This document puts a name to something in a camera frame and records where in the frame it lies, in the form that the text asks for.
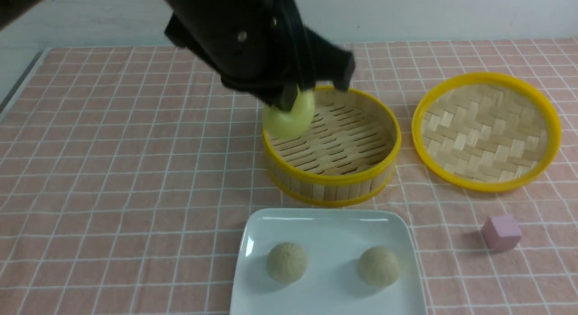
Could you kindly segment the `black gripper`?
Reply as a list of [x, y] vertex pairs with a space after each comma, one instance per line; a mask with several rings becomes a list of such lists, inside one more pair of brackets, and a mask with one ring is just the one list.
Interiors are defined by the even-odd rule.
[[165, 0], [166, 34], [218, 72], [224, 85], [257, 91], [267, 107], [289, 113], [299, 93], [330, 81], [348, 91], [355, 59], [302, 23], [295, 0]]

